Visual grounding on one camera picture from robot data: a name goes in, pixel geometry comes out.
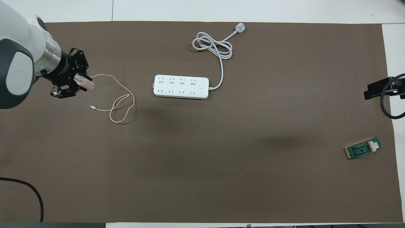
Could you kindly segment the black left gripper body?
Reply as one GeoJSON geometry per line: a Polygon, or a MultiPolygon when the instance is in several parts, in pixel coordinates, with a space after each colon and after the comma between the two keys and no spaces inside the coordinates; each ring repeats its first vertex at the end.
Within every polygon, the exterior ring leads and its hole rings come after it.
{"type": "Polygon", "coordinates": [[[78,49],[71,49],[69,54],[62,51],[61,60],[56,68],[49,73],[42,70],[41,76],[57,87],[76,86],[77,83],[74,81],[74,76],[77,72],[75,60],[77,51],[78,49]]]}

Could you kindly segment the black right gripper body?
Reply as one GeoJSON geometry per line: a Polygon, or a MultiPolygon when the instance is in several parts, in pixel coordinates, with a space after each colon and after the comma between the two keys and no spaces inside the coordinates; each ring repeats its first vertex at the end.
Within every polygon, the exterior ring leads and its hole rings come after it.
{"type": "Polygon", "coordinates": [[[392,82],[392,96],[404,97],[405,95],[405,78],[396,79],[392,82]]]}

